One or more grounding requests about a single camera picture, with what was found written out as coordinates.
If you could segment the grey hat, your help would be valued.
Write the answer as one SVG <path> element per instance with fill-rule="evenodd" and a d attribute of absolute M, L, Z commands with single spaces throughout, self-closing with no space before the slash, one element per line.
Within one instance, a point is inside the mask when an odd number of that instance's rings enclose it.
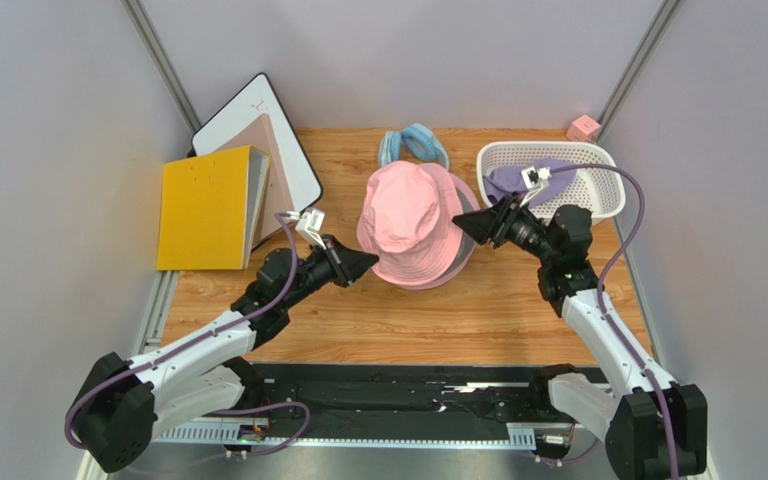
<path fill-rule="evenodd" d="M 459 250 L 456 254 L 455 259 L 449 265 L 447 270 L 436 279 L 423 285 L 421 287 L 421 290 L 438 288 L 448 283 L 449 281 L 453 280 L 465 268 L 465 266 L 467 265 L 470 257 L 472 256 L 475 250 L 475 247 L 476 247 L 476 243 L 471 238 L 469 238 L 466 234 L 462 234 Z"/>

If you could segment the lavender cloth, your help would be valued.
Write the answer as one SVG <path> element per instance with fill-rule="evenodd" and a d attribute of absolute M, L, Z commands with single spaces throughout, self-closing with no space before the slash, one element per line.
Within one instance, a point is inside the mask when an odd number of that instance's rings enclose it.
<path fill-rule="evenodd" d="M 532 163 L 532 166 L 536 169 L 548 168 L 550 170 L 570 165 L 570 162 L 554 158 L 545 158 Z M 485 195 L 491 205 L 498 202 L 505 195 L 512 193 L 525 195 L 528 192 L 522 177 L 522 171 L 524 169 L 526 169 L 526 166 L 500 166 L 482 177 L 482 185 L 485 188 Z M 538 194 L 532 200 L 530 205 L 541 205 L 560 195 L 573 182 L 575 177 L 576 172 L 574 170 L 553 173 L 552 177 L 549 179 L 549 186 Z"/>

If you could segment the pink cloth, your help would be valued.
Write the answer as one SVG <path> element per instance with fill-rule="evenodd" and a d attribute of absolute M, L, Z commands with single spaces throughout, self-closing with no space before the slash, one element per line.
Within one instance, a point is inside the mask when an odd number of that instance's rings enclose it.
<path fill-rule="evenodd" d="M 409 290 L 442 275 L 459 250 L 463 214 L 450 172 L 438 164 L 396 161 L 373 173 L 357 224 L 363 251 L 379 256 L 373 272 Z"/>

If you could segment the pink bucket hat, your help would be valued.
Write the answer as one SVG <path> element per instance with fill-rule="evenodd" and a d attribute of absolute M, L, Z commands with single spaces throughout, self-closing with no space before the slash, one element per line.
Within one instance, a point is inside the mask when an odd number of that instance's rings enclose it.
<path fill-rule="evenodd" d="M 450 178 L 453 181 L 453 184 L 455 185 L 455 188 L 457 190 L 458 198 L 460 201 L 460 204 L 462 206 L 462 210 L 464 213 L 469 213 L 473 211 L 477 211 L 481 209 L 481 203 L 476 197 L 473 190 L 469 187 L 469 185 L 459 178 L 458 176 L 450 173 Z"/>

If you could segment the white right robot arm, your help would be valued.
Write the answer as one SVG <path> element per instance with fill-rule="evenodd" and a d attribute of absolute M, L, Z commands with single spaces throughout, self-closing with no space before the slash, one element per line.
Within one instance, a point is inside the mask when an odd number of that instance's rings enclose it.
<path fill-rule="evenodd" d="M 562 205 L 544 222 L 509 195 L 453 222 L 479 245 L 510 242 L 539 260 L 542 298 L 585 343 L 610 387 L 557 365 L 539 376 L 537 390 L 603 443 L 618 478 L 680 479 L 706 471 L 705 395 L 663 370 L 620 321 L 588 259 L 590 210 Z"/>

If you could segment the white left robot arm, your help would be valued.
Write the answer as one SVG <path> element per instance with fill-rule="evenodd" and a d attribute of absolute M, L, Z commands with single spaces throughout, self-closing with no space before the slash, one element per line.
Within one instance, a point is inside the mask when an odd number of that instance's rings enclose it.
<path fill-rule="evenodd" d="M 244 355 L 288 325 L 290 308 L 329 283 L 351 286 L 378 260 L 332 235 L 305 259 L 292 247 L 270 252 L 245 293 L 207 326 L 153 352 L 98 359 L 66 414 L 66 440 L 114 473 L 165 432 L 245 404 L 257 380 Z"/>

